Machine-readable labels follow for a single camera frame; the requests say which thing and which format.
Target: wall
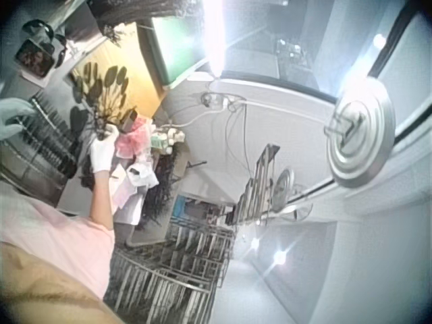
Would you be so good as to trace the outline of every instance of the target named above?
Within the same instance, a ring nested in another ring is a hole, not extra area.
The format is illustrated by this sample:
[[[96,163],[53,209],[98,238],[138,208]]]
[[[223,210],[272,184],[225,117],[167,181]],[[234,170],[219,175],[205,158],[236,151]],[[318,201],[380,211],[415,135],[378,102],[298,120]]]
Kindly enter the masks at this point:
[[[414,323],[431,301],[431,203],[338,223],[311,323]]]
[[[207,86],[208,82],[183,82],[167,95],[164,110],[168,116],[174,115],[176,124],[190,122],[210,110],[198,104],[201,93],[209,90]],[[294,91],[236,80],[214,82],[210,90],[240,95],[279,109],[248,105],[246,152],[252,174],[265,145],[272,143],[281,147],[275,160],[275,176],[288,166],[296,170],[296,181],[306,186],[329,176],[323,126],[332,104]],[[182,190],[193,190],[192,194],[205,191],[211,195],[208,198],[237,202],[250,178],[244,154],[244,110],[203,116],[183,131],[191,163],[208,163],[188,172]]]
[[[161,86],[154,82],[147,68],[147,64],[151,62],[144,61],[136,25],[127,25],[124,32],[125,35],[122,36],[120,42],[121,47],[110,41],[104,42],[76,68],[82,72],[85,63],[97,62],[99,73],[103,77],[111,66],[117,65],[119,68],[125,66],[128,69],[126,76],[129,78],[125,109],[136,106],[141,115],[152,117],[165,94]]]
[[[252,264],[297,324],[306,324],[319,299],[331,251],[336,223],[292,223],[281,219],[257,230],[260,246]],[[286,263],[273,265],[273,255],[287,250]]]
[[[294,324],[254,267],[232,260],[217,290],[210,324]]]

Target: person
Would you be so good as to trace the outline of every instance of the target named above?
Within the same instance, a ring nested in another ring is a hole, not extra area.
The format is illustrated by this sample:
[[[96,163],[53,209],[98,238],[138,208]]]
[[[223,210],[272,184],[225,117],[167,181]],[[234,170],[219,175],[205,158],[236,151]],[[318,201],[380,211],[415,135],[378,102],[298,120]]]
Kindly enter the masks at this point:
[[[22,131],[9,121],[32,113],[26,101],[0,100],[0,140]],[[117,137],[109,125],[90,145],[89,217],[66,217],[0,181],[0,295],[18,323],[122,323],[102,301],[115,242],[109,170]]]

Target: ceiling light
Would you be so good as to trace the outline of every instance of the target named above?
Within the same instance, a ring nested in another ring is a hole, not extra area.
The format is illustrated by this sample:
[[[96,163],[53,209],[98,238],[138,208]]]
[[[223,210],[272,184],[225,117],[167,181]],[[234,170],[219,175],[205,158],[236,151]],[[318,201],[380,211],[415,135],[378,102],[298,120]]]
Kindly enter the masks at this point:
[[[286,260],[286,252],[277,251],[273,257],[276,265],[284,265]]]
[[[254,250],[258,250],[259,248],[259,239],[258,238],[254,238],[252,240],[252,242],[250,243],[250,247]]]
[[[216,78],[225,65],[225,27],[222,0],[204,0],[205,49],[210,68]]]
[[[373,38],[373,45],[378,49],[383,49],[387,40],[382,34],[376,34]]]

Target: cable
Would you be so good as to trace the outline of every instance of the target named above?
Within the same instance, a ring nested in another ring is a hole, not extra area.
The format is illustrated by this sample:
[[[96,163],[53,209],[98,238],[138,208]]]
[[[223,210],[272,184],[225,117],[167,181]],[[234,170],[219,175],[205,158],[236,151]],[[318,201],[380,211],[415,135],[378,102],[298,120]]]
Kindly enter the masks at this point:
[[[188,110],[188,109],[191,109],[191,108],[195,108],[195,107],[199,107],[199,106],[201,106],[201,105],[202,105],[201,103],[197,103],[197,104],[195,104],[195,105],[191,105],[191,106],[188,106],[188,107],[184,107],[183,109],[177,110],[177,111],[175,111],[171,116],[168,116],[168,120],[173,119],[173,117],[174,117],[175,115],[181,113],[182,111],[185,111],[185,110]]]
[[[208,96],[211,96],[211,95],[219,95],[219,96],[222,97],[222,109],[216,110],[216,111],[206,111],[206,112],[202,113],[201,115],[196,116],[195,118],[193,118],[191,121],[189,121],[186,124],[181,124],[181,125],[165,124],[165,125],[162,125],[160,128],[165,128],[165,127],[185,128],[185,127],[188,127],[188,126],[192,125],[195,121],[197,121],[198,119],[200,119],[201,117],[203,117],[205,115],[210,115],[210,114],[214,114],[214,113],[222,113],[222,112],[224,112],[227,109],[229,109],[231,112],[235,112],[235,111],[239,110],[239,108],[236,108],[234,106],[234,104],[241,103],[242,101],[246,100],[245,98],[237,96],[237,95],[234,95],[234,94],[227,94],[227,93],[220,93],[220,92],[205,92],[205,93],[203,93],[201,95],[201,104],[197,104],[195,106],[189,106],[189,107],[183,108],[180,111],[183,111],[183,110],[186,110],[186,109],[189,109],[189,108],[192,108],[192,107],[198,107],[200,105],[204,105],[205,107],[208,107],[208,103],[211,102],[211,101],[207,102],[205,99]],[[231,101],[230,98],[228,97],[229,95],[231,95],[233,97],[237,97],[238,99],[235,100],[235,101]],[[174,115],[176,115],[180,111],[175,112],[171,117],[173,117]]]
[[[248,165],[249,176],[252,177],[252,171],[250,170],[250,164],[248,159],[248,152],[246,150],[246,120],[248,118],[248,105],[244,106],[244,123],[243,123],[243,150],[246,164]]]
[[[308,115],[304,115],[302,113],[295,113],[293,111],[288,111],[288,110],[284,110],[282,108],[273,107],[273,106],[270,106],[270,105],[266,105],[264,103],[255,103],[253,101],[239,100],[238,102],[239,103],[243,103],[245,105],[252,105],[252,106],[256,106],[256,107],[261,107],[261,108],[266,108],[266,109],[278,111],[280,113],[286,113],[288,115],[295,115],[295,116],[302,117],[302,118],[305,118],[305,119],[309,119],[309,120],[311,120],[313,122],[317,122],[317,123],[325,125],[325,121],[319,120],[318,118],[314,118],[314,117],[311,117],[311,116],[308,116]]]
[[[222,106],[221,110],[216,110],[216,111],[206,111],[204,113],[202,113],[201,115],[196,116],[195,118],[192,118],[191,121],[189,121],[186,124],[181,124],[181,125],[173,125],[173,124],[165,124],[162,125],[160,128],[164,128],[164,127],[175,127],[175,128],[185,128],[188,127],[190,125],[192,125],[194,122],[196,122],[198,119],[200,119],[201,117],[204,117],[205,115],[210,115],[213,113],[222,113],[227,109],[227,107],[225,105]]]
[[[250,174],[249,169],[247,169],[247,167],[243,164],[243,162],[241,162],[241,160],[239,160],[239,159],[235,156],[235,154],[231,151],[230,145],[228,144],[228,134],[227,134],[227,131],[228,131],[228,124],[229,124],[229,122],[230,122],[230,120],[231,120],[231,117],[232,117],[233,115],[234,115],[234,114],[232,113],[232,114],[228,117],[228,119],[227,119],[227,123],[226,123],[226,125],[225,125],[225,145],[226,145],[226,147],[227,147],[228,153],[231,154],[231,156],[234,158],[234,160],[236,160],[236,161],[237,161],[237,162],[238,162],[238,163],[243,167],[243,169],[245,169],[245,170]],[[240,114],[237,115],[236,120],[234,120],[233,126],[231,127],[231,131],[232,131],[232,129],[234,128],[234,125],[236,124],[236,122],[237,122],[237,120],[238,120],[238,116],[240,116]]]

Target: white latex glove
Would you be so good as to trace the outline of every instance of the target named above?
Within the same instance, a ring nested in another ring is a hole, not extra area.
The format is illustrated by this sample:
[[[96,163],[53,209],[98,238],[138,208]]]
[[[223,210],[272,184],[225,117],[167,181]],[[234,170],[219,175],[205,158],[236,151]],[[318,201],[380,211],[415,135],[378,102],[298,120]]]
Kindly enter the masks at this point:
[[[105,132],[105,138],[103,140],[98,140],[97,137],[94,136],[94,140],[90,147],[93,173],[111,170],[115,151],[115,141],[118,136],[119,131],[117,127],[109,124],[107,125],[107,131]]]
[[[32,105],[19,98],[0,99],[0,140],[5,140],[22,131],[20,124],[6,125],[6,122],[17,116],[32,115]]]

